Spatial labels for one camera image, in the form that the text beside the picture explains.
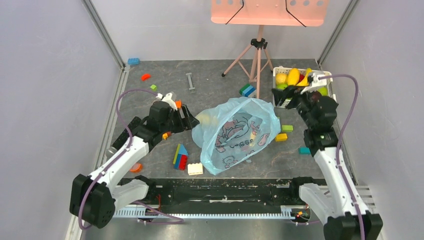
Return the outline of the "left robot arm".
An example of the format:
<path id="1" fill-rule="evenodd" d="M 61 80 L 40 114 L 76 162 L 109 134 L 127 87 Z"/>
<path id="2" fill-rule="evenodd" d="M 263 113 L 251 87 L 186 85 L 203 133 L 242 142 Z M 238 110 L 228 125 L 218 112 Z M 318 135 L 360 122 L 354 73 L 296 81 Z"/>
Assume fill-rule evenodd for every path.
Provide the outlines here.
<path id="1" fill-rule="evenodd" d="M 160 143 L 165 133 L 181 133 L 199 125 L 183 104 L 164 100 L 152 104 L 148 116 L 135 116 L 112 144 L 115 153 L 89 175 L 77 175 L 71 186 L 69 212 L 78 218 L 80 229 L 105 227 L 116 210 L 142 200 L 153 203 L 157 190 L 149 179 L 136 177 L 119 185 L 125 174 Z"/>

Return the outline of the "yellow fake banana bunch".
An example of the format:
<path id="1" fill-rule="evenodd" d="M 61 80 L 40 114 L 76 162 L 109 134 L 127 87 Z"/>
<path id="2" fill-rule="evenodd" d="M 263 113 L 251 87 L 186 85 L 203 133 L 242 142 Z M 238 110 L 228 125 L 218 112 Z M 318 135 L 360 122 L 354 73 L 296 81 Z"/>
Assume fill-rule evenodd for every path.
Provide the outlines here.
<path id="1" fill-rule="evenodd" d="M 303 78 L 296 84 L 296 86 L 300 86 L 300 87 L 308 86 L 309 85 L 308 76 L 312 72 L 313 72 L 313 70 L 311 68 L 307 68 L 305 70 L 305 74 L 303 75 Z"/>

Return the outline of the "yellow fake papaya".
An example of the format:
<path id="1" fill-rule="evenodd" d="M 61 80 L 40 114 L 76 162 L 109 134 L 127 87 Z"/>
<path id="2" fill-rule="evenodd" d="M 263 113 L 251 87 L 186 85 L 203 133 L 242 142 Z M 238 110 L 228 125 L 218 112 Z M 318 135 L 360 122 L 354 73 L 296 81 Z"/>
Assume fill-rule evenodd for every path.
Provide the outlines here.
<path id="1" fill-rule="evenodd" d="M 292 68 L 288 74 L 287 74 L 287 78 L 286 78 L 286 83 L 289 86 L 295 86 L 298 84 L 300 79 L 300 71 L 298 68 Z"/>

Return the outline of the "yellow fake fruit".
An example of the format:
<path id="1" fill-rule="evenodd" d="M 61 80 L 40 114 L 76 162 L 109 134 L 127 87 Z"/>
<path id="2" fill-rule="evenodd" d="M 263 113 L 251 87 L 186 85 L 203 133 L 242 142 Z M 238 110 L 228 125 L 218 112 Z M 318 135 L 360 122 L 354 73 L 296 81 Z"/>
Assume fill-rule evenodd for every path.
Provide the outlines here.
<path id="1" fill-rule="evenodd" d="M 210 115 L 202 112 L 196 115 L 196 118 L 199 120 L 199 124 L 202 127 L 212 127 L 216 126 L 219 123 L 219 120 L 215 115 Z"/>

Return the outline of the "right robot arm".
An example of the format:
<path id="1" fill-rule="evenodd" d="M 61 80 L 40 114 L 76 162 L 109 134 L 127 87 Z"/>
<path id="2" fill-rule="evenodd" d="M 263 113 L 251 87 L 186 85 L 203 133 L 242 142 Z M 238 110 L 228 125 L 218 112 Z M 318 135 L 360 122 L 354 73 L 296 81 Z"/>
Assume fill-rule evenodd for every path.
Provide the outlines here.
<path id="1" fill-rule="evenodd" d="M 316 183 L 306 182 L 289 189 L 295 204 L 305 202 L 323 225 L 326 240 L 376 240 L 383 227 L 378 213 L 372 213 L 362 200 L 343 159 L 341 143 L 333 127 L 338 103 L 317 92 L 302 92 L 303 87 L 273 88 L 274 103 L 295 109 L 307 128 L 304 143 L 320 167 L 330 197 Z"/>

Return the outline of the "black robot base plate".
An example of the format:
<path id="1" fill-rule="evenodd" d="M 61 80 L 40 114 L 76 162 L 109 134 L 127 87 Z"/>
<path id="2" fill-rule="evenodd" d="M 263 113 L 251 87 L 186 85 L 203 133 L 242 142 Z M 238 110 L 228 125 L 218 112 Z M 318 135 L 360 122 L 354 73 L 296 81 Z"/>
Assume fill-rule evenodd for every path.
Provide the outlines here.
<path id="1" fill-rule="evenodd" d="M 152 178 L 141 202 L 167 214 L 277 214 L 304 206 L 301 184 L 325 186 L 322 178 Z"/>

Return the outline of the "light blue plastic bag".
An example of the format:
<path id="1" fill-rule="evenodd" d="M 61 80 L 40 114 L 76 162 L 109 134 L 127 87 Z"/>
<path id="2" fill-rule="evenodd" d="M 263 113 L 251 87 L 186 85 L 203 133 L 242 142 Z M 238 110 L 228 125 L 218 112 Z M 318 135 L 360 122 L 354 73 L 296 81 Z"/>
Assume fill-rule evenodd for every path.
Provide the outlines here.
<path id="1" fill-rule="evenodd" d="M 262 99 L 230 98 L 200 113 L 218 119 L 216 126 L 199 124 L 191 131 L 201 148 L 200 162 L 215 176 L 262 151 L 281 130 L 274 106 Z"/>

